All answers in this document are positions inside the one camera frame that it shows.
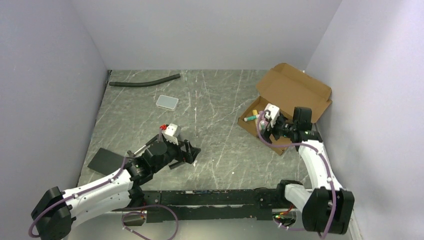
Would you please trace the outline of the green white glue stick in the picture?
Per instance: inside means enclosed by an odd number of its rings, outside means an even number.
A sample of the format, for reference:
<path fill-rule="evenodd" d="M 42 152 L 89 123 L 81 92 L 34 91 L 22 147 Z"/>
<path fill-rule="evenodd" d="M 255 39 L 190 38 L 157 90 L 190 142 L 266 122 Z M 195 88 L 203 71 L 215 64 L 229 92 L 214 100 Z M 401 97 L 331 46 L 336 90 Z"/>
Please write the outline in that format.
<path fill-rule="evenodd" d="M 261 120 L 261 121 L 259 122 L 259 126 L 260 126 L 260 129 L 261 129 L 261 130 L 266 129 L 266 122 L 265 122 L 264 120 Z"/>
<path fill-rule="evenodd" d="M 257 120 L 259 116 L 260 116 L 259 114 L 252 115 L 252 116 L 244 117 L 243 120 L 245 122 L 254 121 L 254 120 Z"/>

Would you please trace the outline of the brown cardboard paper box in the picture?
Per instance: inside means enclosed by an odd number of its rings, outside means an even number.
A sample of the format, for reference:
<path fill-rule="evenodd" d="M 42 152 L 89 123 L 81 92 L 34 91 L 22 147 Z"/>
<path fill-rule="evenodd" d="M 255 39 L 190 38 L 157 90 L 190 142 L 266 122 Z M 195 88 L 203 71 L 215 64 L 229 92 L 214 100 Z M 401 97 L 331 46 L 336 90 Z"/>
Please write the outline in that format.
<path fill-rule="evenodd" d="M 256 84 L 256 89 L 259 97 L 237 121 L 240 127 L 254 137 L 258 136 L 255 121 L 244 121 L 253 115 L 253 110 L 260 113 L 268 104 L 272 104 L 280 109 L 281 115 L 291 121 L 296 107 L 310 108 L 311 122 L 315 124 L 332 103 L 332 89 L 328 85 L 288 63 L 280 63 L 271 68 Z"/>

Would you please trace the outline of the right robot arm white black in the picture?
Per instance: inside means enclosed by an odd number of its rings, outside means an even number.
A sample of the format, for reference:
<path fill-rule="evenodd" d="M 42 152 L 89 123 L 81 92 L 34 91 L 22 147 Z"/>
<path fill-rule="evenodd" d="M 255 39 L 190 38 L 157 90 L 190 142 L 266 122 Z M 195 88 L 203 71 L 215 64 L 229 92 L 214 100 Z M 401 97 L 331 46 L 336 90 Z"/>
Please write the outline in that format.
<path fill-rule="evenodd" d="M 321 239 L 327 234 L 344 235 L 354 208 L 355 197 L 337 180 L 319 132 L 312 129 L 312 110 L 295 107 L 292 120 L 288 120 L 280 108 L 269 103 L 261 114 L 264 126 L 257 125 L 258 137 L 264 144 L 276 148 L 272 140 L 288 138 L 283 148 L 295 147 L 306 166 L 312 191 L 298 181 L 281 180 L 275 200 L 282 207 L 293 204 L 300 212 L 303 228 L 316 232 Z"/>

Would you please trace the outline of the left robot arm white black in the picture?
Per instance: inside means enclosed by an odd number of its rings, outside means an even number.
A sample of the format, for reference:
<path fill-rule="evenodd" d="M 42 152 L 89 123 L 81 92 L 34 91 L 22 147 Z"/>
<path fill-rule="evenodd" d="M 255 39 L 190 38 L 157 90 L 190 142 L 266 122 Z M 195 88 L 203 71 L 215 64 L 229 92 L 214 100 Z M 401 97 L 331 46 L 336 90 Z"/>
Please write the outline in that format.
<path fill-rule="evenodd" d="M 48 189 L 32 210 L 28 229 L 31 238 L 61 240 L 87 220 L 108 211 L 139 209 L 144 203 L 141 186 L 153 179 L 154 174 L 176 161 L 193 164 L 201 148 L 189 140 L 148 141 L 135 153 L 123 157 L 114 172 L 88 184 L 60 190 Z"/>

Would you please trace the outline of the black flat box left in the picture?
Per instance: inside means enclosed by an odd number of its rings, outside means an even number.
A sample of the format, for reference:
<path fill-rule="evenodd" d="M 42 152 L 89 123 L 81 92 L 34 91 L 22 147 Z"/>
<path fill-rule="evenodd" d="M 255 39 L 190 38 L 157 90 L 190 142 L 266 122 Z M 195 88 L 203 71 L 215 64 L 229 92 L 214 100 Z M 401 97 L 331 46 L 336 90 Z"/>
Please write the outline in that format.
<path fill-rule="evenodd" d="M 91 159 L 87 167 L 96 173 L 106 176 L 120 169 L 122 167 L 123 160 L 123 155 L 101 147 Z"/>

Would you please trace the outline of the small metal hammer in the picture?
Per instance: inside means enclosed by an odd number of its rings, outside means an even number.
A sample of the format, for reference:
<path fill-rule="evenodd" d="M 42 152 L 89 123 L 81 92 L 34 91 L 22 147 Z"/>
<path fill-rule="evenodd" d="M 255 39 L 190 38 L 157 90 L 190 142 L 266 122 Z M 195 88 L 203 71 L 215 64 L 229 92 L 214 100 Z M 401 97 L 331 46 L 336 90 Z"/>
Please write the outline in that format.
<path fill-rule="evenodd" d="M 159 137 L 159 134 L 155 135 L 153 138 L 151 138 L 146 144 L 144 144 L 141 148 L 136 150 L 135 152 L 132 152 L 131 150 L 128 150 L 126 153 L 130 157 L 137 157 L 140 155 L 145 149 L 147 149 L 153 142 L 155 142 Z"/>

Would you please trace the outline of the black foam tube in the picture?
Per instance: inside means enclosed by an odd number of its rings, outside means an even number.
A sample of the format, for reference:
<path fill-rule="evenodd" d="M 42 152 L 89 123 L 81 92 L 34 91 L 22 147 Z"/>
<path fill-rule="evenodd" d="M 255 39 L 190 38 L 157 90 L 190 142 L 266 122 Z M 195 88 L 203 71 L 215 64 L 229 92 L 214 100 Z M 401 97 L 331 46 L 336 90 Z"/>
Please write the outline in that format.
<path fill-rule="evenodd" d="M 179 79 L 181 77 L 181 75 L 178 74 L 174 74 L 174 75 L 170 75 L 164 78 L 160 78 L 157 80 L 153 80 L 153 81 L 148 81 L 148 82 L 117 82 L 117 81 L 110 81 L 108 83 L 109 86 L 112 87 L 123 87 L 123 88 L 145 88 L 145 87 L 152 87 L 152 86 L 157 86 L 160 84 L 164 84 L 176 79 Z"/>

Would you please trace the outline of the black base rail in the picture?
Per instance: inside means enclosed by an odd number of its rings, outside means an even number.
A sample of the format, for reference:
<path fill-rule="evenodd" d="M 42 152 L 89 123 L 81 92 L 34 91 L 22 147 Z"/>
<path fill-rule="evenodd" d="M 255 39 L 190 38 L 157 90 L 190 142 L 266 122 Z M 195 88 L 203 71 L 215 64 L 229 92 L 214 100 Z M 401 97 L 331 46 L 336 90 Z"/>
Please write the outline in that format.
<path fill-rule="evenodd" d="M 270 221 L 294 206 L 274 188 L 221 190 L 150 190 L 121 211 L 142 211 L 147 223 L 178 219 Z"/>

